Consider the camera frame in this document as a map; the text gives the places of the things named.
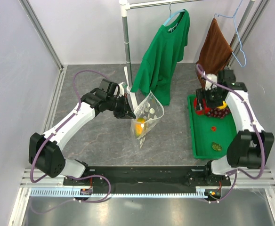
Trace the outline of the orange green mango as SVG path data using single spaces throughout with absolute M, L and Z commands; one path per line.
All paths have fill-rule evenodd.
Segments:
M 133 122 L 133 125 L 135 137 L 141 137 L 146 134 L 146 119 L 144 117 L 138 117 Z

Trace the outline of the red bell pepper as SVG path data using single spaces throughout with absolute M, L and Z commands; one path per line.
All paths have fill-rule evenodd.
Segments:
M 206 103 L 205 99 L 199 100 L 198 98 L 194 99 L 193 102 L 194 110 L 197 115 L 207 115 L 211 110 Z

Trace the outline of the clear dotted zip top bag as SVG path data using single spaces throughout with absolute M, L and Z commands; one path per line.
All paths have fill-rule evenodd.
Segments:
M 136 119 L 131 120 L 131 137 L 135 148 L 141 149 L 146 139 L 146 135 L 150 132 L 160 119 L 164 116 L 164 108 L 160 101 L 150 92 L 145 99 L 137 106 L 134 111 L 136 119 L 138 117 L 144 117 L 146 119 L 146 134 L 141 137 L 135 137 L 133 122 Z

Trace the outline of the purple grape bunch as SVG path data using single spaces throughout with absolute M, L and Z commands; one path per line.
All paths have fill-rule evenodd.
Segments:
M 224 108 L 224 109 L 210 109 L 210 111 L 206 114 L 208 117 L 214 117 L 214 118 L 225 118 L 227 115 L 229 115 L 230 109 L 229 108 Z

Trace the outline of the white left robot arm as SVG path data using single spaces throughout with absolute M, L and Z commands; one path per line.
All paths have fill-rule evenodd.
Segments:
M 58 124 L 43 134 L 34 133 L 29 141 L 32 169 L 38 169 L 51 178 L 71 176 L 79 185 L 86 185 L 90 173 L 86 171 L 85 163 L 66 159 L 62 150 L 85 124 L 104 111 L 113 112 L 117 119 L 135 119 L 122 82 L 117 84 L 102 79 L 98 88 L 79 96 L 78 104 Z

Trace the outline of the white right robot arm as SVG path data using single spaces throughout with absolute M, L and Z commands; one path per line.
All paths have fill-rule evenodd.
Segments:
M 275 138 L 257 121 L 245 84 L 236 81 L 233 70 L 221 70 L 215 75 L 206 73 L 197 64 L 196 71 L 205 82 L 205 87 L 196 90 L 195 112 L 209 115 L 225 105 L 230 110 L 237 131 L 226 155 L 208 164 L 210 169 L 202 174 L 204 183 L 211 186 L 219 181 L 220 175 L 230 176 L 239 172 L 251 179 L 259 179 Z

